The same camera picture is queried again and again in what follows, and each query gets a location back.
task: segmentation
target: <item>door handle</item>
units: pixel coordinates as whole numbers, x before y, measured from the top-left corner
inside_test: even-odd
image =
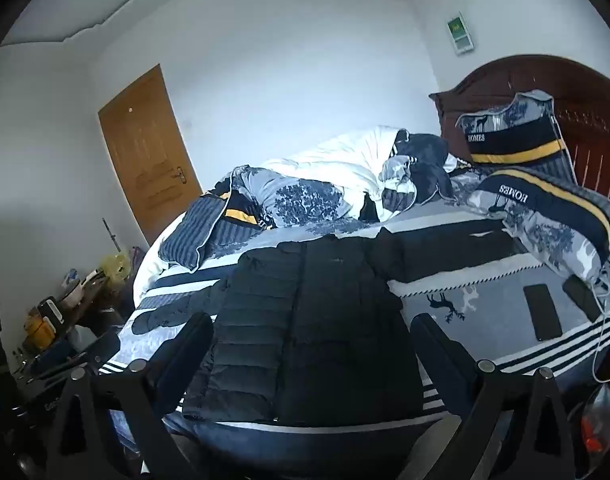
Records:
[[[185,173],[183,173],[183,168],[181,168],[180,166],[178,168],[176,168],[176,174],[172,175],[172,178],[180,178],[181,183],[187,184],[187,179],[185,178]]]

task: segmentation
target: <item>white stripes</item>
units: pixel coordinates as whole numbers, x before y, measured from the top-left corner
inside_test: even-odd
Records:
[[[393,420],[391,422],[380,422],[378,424],[364,424],[362,426],[339,426],[335,428],[294,428],[290,426],[271,426],[270,424],[258,424],[256,422],[217,422],[223,426],[240,428],[241,430],[268,431],[270,433],[296,433],[296,434],[341,434],[341,433],[366,433],[368,431],[395,430],[407,426],[420,426],[434,422],[447,415],[447,412],[432,413],[430,415],[417,416],[407,420]]]
[[[387,230],[389,230],[392,233],[398,233],[398,232],[405,232],[405,231],[416,231],[418,229],[424,229],[427,227],[433,227],[433,226],[438,226],[438,225],[457,224],[457,223],[461,223],[461,222],[467,222],[467,221],[471,221],[471,220],[481,220],[481,219],[482,218],[480,217],[480,215],[475,215],[474,213],[470,213],[468,211],[450,211],[448,213],[440,213],[440,214],[422,216],[422,217],[418,217],[418,218],[406,218],[406,219],[400,219],[400,220],[397,220],[397,217],[394,217],[390,221],[387,221],[387,224],[385,225],[385,227],[387,228]],[[354,236],[360,236],[363,238],[375,238],[382,227],[383,227],[383,224],[374,224],[373,226],[370,226],[365,229],[360,229],[353,233],[337,233],[336,236],[338,238],[354,237]],[[313,234],[310,232],[305,232],[305,233],[303,233],[302,236],[296,237],[296,238],[298,238],[298,240],[291,240],[291,239],[275,240],[274,239],[272,241],[273,245],[270,245],[270,246],[275,247],[278,243],[280,243],[282,241],[307,241],[307,240],[314,239],[317,237],[319,237],[319,235],[316,235],[316,234]],[[255,246],[253,243],[248,244],[245,247],[245,251],[249,251],[251,249],[260,248],[260,247],[263,247],[263,245],[259,244],[258,246]],[[239,261],[239,258],[241,257],[242,254],[243,253],[228,254],[226,256],[221,256],[220,258],[205,260],[205,262],[201,265],[200,270],[213,269],[216,267],[224,267],[224,266],[229,266],[229,265],[235,264]],[[185,267],[175,266],[175,267],[172,267],[171,269],[165,270],[158,277],[158,279],[166,278],[168,276],[176,276],[179,274],[191,274],[191,273]],[[162,296],[164,294],[182,294],[185,292],[195,292],[195,291],[201,290],[202,288],[205,288],[207,286],[213,285],[214,283],[216,283],[216,281],[217,280],[207,280],[204,282],[197,281],[197,282],[191,282],[191,283],[182,283],[180,285],[153,288],[153,289],[150,289],[149,291],[147,291],[147,293],[143,296],[143,299],[141,299],[141,301],[143,301],[144,298]]]
[[[529,365],[534,365],[534,369],[537,369],[541,366],[545,366],[543,364],[539,364],[540,362],[542,362],[543,360],[548,360],[550,358],[552,358],[553,356],[560,354],[561,352],[564,352],[562,354],[561,357],[555,358],[553,360],[549,360],[547,361],[547,366],[548,367],[554,367],[557,364],[559,364],[560,362],[563,362],[565,360],[568,360],[571,357],[574,357],[576,355],[580,355],[581,353],[583,353],[583,351],[587,348],[590,348],[591,346],[594,346],[597,344],[597,341],[594,341],[598,335],[600,334],[600,326],[602,324],[602,318],[599,318],[600,322],[598,322],[598,320],[596,321],[596,323],[594,323],[594,328],[592,330],[589,330],[587,333],[583,334],[582,336],[579,337],[573,337],[570,336],[567,341],[559,346],[554,347],[553,349],[551,349],[550,351],[545,352],[544,354],[540,354],[537,355],[536,357],[533,357],[531,359],[525,359],[520,361],[519,363],[515,364],[515,365],[511,365],[507,368],[502,368],[502,371],[504,372],[515,372],[516,370],[520,370],[522,368],[525,368]],[[587,324],[586,325],[582,325],[580,328],[587,328]],[[608,322],[605,323],[605,333],[604,333],[604,337],[605,338],[610,338],[610,320],[608,320]],[[565,352],[565,350],[567,350],[568,348],[577,345],[583,341],[588,341],[589,343],[588,345],[584,345],[582,347],[580,347],[579,349],[576,349],[575,351],[571,352],[571,353],[567,353]],[[538,351],[540,348],[539,347],[534,347],[531,349],[530,353],[534,353],[535,351]],[[496,364],[497,365],[502,365],[502,362],[509,362],[509,361],[513,361],[514,359],[516,359],[516,357],[514,356],[510,356],[507,358],[503,358],[503,359],[499,359],[496,360]]]
[[[566,364],[564,367],[559,370],[554,371],[555,376],[560,376],[565,372],[571,370],[576,365],[579,365],[582,361],[587,358],[590,358],[596,349],[596,345],[598,344],[598,336],[600,334],[600,326],[601,321],[597,321],[596,323],[586,323],[582,326],[575,328],[565,334],[565,336],[553,342],[548,342],[547,344],[541,344],[538,346],[534,346],[528,350],[523,352],[518,352],[517,354],[513,354],[511,356],[506,356],[504,358],[495,360],[496,365],[501,368],[504,372],[512,372],[516,370],[521,370],[526,367],[530,367],[530,370],[525,372],[527,375],[531,375],[538,368],[546,366],[549,368],[555,368],[557,365],[565,363],[569,359],[573,359],[571,362]],[[576,336],[582,330],[587,329],[587,327],[594,325],[592,330],[583,333],[582,335]],[[565,343],[559,344],[561,340],[565,340]],[[582,344],[579,348],[566,352],[567,349],[572,346]],[[605,323],[605,332],[603,334],[603,341],[600,343],[600,350],[607,348],[610,344],[610,318]],[[535,352],[538,352],[544,348],[552,347],[549,351],[537,355],[535,357],[531,357]],[[514,361],[516,359],[520,359],[520,362],[516,364],[512,364],[507,368],[502,368],[502,363],[507,363]],[[127,365],[118,363],[116,361],[109,361],[103,365],[100,369],[102,373],[116,373],[124,370]],[[444,403],[441,399],[433,397],[438,396],[438,391],[435,388],[432,388],[432,381],[429,378],[425,378],[422,380],[424,391],[423,398],[424,399],[432,399],[423,404],[423,411],[427,412],[430,410],[436,410],[437,408],[441,408],[444,406]],[[182,413],[184,398],[181,399],[179,406],[176,407],[176,412]],[[428,424],[430,422],[435,422],[443,418],[447,415],[447,410],[440,410],[438,412],[429,413],[427,415],[418,416],[416,418],[410,418],[406,420],[395,420],[391,422],[381,422],[378,424],[364,424],[361,426],[343,426],[343,427],[332,427],[332,428],[297,428],[290,426],[275,426],[272,424],[259,424],[256,422],[218,422],[223,426],[229,426],[231,428],[239,428],[242,430],[256,430],[256,431],[268,431],[271,433],[291,433],[291,434],[342,434],[342,433],[364,433],[368,431],[386,431],[386,430],[395,430],[397,428],[405,428],[408,426],[421,426],[422,424]]]
[[[509,274],[514,274],[525,269],[534,269],[542,265],[543,263],[530,253],[514,254],[476,267],[437,272],[410,283],[390,280],[387,282],[387,286],[399,298],[406,298],[416,294],[427,294],[437,290],[449,290],[450,288],[460,288],[474,285],[475,283],[497,280]]]

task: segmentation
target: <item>black phone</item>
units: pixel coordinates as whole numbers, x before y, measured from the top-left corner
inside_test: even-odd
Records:
[[[596,299],[589,287],[578,276],[570,276],[563,283],[563,290],[578,308],[585,313],[589,321],[594,322],[600,317],[600,306],[596,303]]]
[[[562,336],[560,319],[547,285],[544,283],[529,285],[523,287],[522,291],[530,307],[531,323],[534,325],[536,339],[547,341]]]

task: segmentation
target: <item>pillow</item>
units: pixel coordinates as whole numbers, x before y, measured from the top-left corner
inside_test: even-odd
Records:
[[[259,206],[230,187],[227,176],[191,203],[173,233],[160,243],[163,262],[194,272],[210,251],[246,242],[265,228]]]
[[[258,203],[259,213],[272,227],[335,221],[352,208],[343,199],[343,190],[328,182],[250,168],[240,175],[240,184],[249,193],[248,198]]]
[[[554,116],[554,100],[541,90],[517,93],[512,103],[458,118],[472,161],[484,173],[521,166],[576,184]]]
[[[563,277],[593,283],[610,256],[610,199],[576,184],[506,168],[483,180],[467,205],[503,218],[512,237]]]

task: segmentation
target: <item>carved headboard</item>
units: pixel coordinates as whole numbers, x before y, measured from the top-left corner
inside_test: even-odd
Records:
[[[456,88],[431,94],[450,152],[471,160],[456,120],[465,112],[508,104],[533,89],[554,97],[554,110],[578,183],[610,197],[610,79],[555,56],[512,56],[477,68]]]

